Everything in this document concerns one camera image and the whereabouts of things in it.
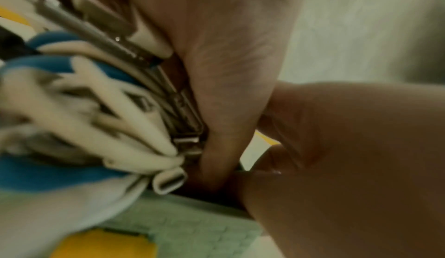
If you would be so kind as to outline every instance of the skin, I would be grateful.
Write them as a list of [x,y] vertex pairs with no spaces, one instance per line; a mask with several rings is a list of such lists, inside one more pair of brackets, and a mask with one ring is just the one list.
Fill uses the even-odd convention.
[[302,0],[131,0],[171,41],[210,133],[207,187],[237,166],[273,90]]
[[279,83],[227,189],[288,258],[445,255],[445,89]]

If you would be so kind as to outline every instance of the blurry background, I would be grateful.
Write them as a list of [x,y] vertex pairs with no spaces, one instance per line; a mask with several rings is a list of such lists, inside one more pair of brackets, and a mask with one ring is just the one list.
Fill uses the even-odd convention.
[[[6,19],[0,25],[34,33]],[[444,54],[445,0],[306,0],[280,79],[442,83]],[[246,168],[268,147],[256,135],[242,157]],[[280,257],[269,237],[245,255],[262,257]]]

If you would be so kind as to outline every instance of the bundle of cables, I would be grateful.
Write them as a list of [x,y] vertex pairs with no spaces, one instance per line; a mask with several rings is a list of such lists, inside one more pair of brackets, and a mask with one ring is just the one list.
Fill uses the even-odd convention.
[[0,68],[0,188],[45,191],[126,173],[152,177],[162,195],[184,183],[169,134],[184,124],[159,79],[65,32],[27,46],[40,54]]

